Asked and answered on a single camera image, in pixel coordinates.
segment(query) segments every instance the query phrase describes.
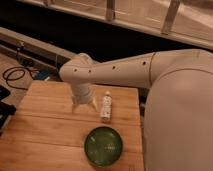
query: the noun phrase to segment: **wooden cutting board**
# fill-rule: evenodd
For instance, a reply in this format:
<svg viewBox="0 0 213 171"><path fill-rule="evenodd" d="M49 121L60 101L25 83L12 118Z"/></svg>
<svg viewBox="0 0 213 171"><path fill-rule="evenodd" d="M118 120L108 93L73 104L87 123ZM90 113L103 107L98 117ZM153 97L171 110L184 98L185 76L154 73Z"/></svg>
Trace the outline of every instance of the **wooden cutting board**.
<svg viewBox="0 0 213 171"><path fill-rule="evenodd" d="M138 92L134 88L92 85L98 111L87 105L72 112L70 86L34 81L0 138L0 171L143 171ZM110 124L100 122L102 97L112 96ZM95 168L84 153L88 133L109 126L124 149L112 166Z"/></svg>

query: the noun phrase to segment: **small bottle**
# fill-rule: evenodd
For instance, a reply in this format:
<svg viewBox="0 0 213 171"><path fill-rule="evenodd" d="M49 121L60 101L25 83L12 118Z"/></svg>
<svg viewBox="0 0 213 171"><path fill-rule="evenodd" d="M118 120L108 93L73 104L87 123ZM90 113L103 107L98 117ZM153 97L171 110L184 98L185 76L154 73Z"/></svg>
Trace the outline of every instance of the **small bottle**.
<svg viewBox="0 0 213 171"><path fill-rule="evenodd" d="M112 98L110 96L110 92L107 91L102 101L101 108L101 121L104 123L110 122L111 117L111 109L112 109Z"/></svg>

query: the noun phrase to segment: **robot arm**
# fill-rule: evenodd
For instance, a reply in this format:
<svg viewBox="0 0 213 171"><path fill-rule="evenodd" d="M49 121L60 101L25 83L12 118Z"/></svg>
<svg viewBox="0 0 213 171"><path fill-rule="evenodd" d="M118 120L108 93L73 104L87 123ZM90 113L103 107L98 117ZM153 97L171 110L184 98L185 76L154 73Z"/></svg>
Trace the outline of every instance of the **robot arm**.
<svg viewBox="0 0 213 171"><path fill-rule="evenodd" d="M60 70L74 103L89 103L88 83L150 88L144 120L149 171L213 169L213 54L179 50L93 64L79 54Z"/></svg>
<svg viewBox="0 0 213 171"><path fill-rule="evenodd" d="M60 76L71 85L74 103L86 104L92 101L88 83L150 88L172 63L199 55L200 50L178 50L94 63L87 54L81 53L62 66Z"/></svg>

